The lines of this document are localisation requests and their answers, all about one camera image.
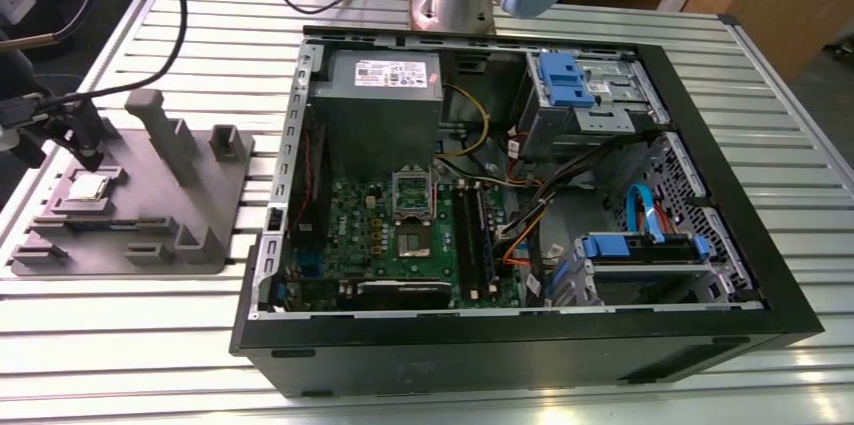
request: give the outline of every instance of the sticker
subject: sticker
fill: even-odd
[[[507,155],[509,158],[519,158],[519,142],[515,140],[507,142]]]
[[[551,248],[548,249],[548,252],[545,252],[545,256],[548,258],[557,258],[560,256],[563,256],[563,252],[565,250],[563,249],[563,247],[560,245],[557,245],[556,243],[551,244]]]
[[[528,275],[528,279],[524,281],[524,284],[531,289],[531,292],[533,292],[533,295],[539,297],[539,280],[536,280],[533,275]]]
[[[356,62],[356,87],[427,88],[427,64],[360,60]]]
[[[608,84],[604,83],[604,82],[587,83],[587,91],[590,93],[611,93],[611,89],[608,88]]]

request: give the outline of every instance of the motherboard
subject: motherboard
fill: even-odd
[[[488,242],[505,219],[501,190],[480,182],[424,186],[405,171],[336,181],[324,250],[296,254],[289,308],[361,309],[351,298],[368,295],[381,309],[408,299],[416,308],[517,307],[517,271],[499,267]]]

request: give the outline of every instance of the open computer tower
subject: open computer tower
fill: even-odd
[[[822,331],[660,47],[304,34],[231,343],[285,396],[667,382]]]

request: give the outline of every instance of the metal slatted table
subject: metal slatted table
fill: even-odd
[[[303,5],[327,0],[296,0]],[[667,385],[287,400],[228,352],[248,246],[260,230],[273,153],[305,24],[405,27],[405,0],[353,0],[305,20],[279,0],[191,0],[181,58],[157,87],[192,128],[255,132],[233,264],[217,276],[29,280],[0,269],[0,420],[122,418],[205,423],[831,423],[854,421],[851,170],[739,27],[716,17],[555,7],[496,11],[504,35],[615,40],[667,50],[826,332]],[[163,63],[177,0],[133,0],[82,84],[129,82]],[[101,113],[138,127],[124,96]],[[0,259],[24,238],[68,154],[30,171],[0,215]]]

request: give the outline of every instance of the ram slot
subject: ram slot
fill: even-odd
[[[456,243],[456,270],[460,295],[464,299],[480,298],[477,289],[477,261],[473,256],[472,234],[468,220],[467,193],[463,187],[453,189],[451,196],[453,213],[453,235]]]
[[[481,270],[484,274],[484,282],[488,288],[488,285],[495,280],[495,261],[492,259],[492,237],[489,233],[489,218],[485,211],[485,197],[483,195],[483,189],[475,188],[472,190],[472,199],[476,202],[477,207],[477,243],[480,246],[480,250],[483,251],[481,255]]]
[[[477,200],[477,194],[480,190],[477,188],[468,188],[465,190],[465,221],[468,225],[468,243],[471,247],[471,256],[473,260],[475,270],[475,286],[477,290],[477,297],[485,297],[487,293],[487,275],[485,275],[485,253],[483,250],[483,227],[488,230],[488,224],[485,222],[485,214],[481,214],[480,201]]]

